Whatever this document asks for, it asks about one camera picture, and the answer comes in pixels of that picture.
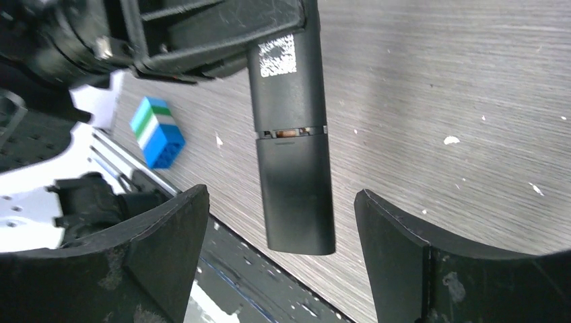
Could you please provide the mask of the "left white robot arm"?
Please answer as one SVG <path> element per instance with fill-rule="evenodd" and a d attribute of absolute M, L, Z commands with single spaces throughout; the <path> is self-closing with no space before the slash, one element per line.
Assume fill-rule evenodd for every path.
<path fill-rule="evenodd" d="M 120 71 L 195 85 L 245 66 L 256 42 L 302 30 L 305 1 L 2 1 L 1 188 L 85 168 L 73 128 L 108 112 Z"/>

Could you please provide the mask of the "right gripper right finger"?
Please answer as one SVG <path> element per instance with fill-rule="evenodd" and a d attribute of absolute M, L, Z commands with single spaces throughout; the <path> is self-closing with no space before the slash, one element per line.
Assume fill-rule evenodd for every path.
<path fill-rule="evenodd" d="M 379 322 L 569 322 L 570 253 L 482 244 L 370 190 L 356 223 Z"/>

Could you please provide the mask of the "black remote control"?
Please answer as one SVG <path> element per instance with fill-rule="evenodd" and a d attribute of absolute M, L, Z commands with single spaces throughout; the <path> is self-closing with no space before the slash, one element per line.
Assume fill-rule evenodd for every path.
<path fill-rule="evenodd" d="M 304 1 L 304 29 L 248 53 L 255 132 L 260 140 L 327 141 L 318 3 Z"/>

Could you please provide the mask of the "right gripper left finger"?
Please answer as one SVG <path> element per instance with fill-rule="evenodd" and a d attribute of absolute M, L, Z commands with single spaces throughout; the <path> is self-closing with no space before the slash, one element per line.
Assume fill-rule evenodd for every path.
<path fill-rule="evenodd" d="M 207 222 L 198 184 L 68 248 L 1 255 L 2 322 L 182 322 Z"/>

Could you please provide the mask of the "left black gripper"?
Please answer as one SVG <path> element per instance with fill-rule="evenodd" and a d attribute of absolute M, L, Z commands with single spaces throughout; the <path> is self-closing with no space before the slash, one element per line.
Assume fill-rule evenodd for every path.
<path fill-rule="evenodd" d="M 307 1 L 2 1 L 1 56 L 53 85 L 119 69 L 198 83 L 235 74 L 254 45 L 307 19 Z"/>

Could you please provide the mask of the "black battery cover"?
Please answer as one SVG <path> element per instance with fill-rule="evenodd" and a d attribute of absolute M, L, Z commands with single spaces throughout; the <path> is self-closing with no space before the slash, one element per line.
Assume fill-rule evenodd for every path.
<path fill-rule="evenodd" d="M 328 136 L 259 139 L 256 144 L 268 248 L 313 256 L 334 253 Z"/>

